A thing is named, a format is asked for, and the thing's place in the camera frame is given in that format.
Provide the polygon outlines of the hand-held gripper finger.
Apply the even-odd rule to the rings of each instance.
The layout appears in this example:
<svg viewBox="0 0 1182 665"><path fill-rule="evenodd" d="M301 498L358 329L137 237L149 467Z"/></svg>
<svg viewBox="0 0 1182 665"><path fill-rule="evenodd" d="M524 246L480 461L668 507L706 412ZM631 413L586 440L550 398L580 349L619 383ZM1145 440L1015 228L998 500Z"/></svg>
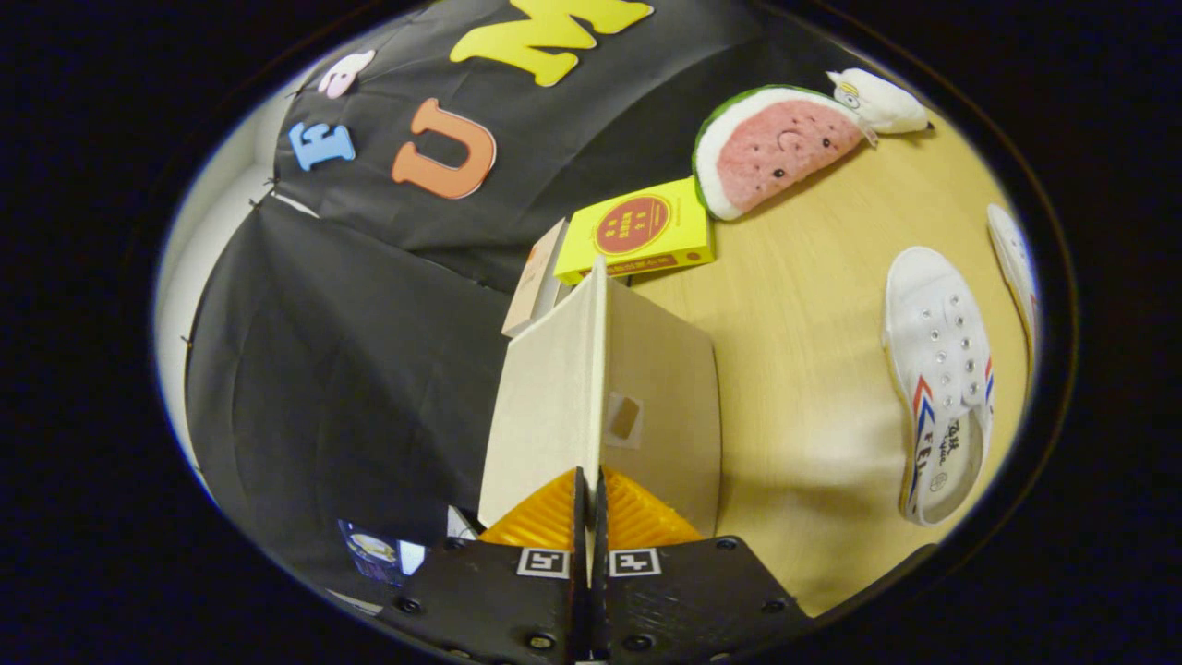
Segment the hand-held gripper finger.
<svg viewBox="0 0 1182 665"><path fill-rule="evenodd" d="M587 650L582 467L558 489L558 548L446 537L383 609L392 635L454 664L574 664Z"/></svg>
<svg viewBox="0 0 1182 665"><path fill-rule="evenodd" d="M591 635L611 664L739 664L814 627L741 537L704 537L602 467Z"/></svg>

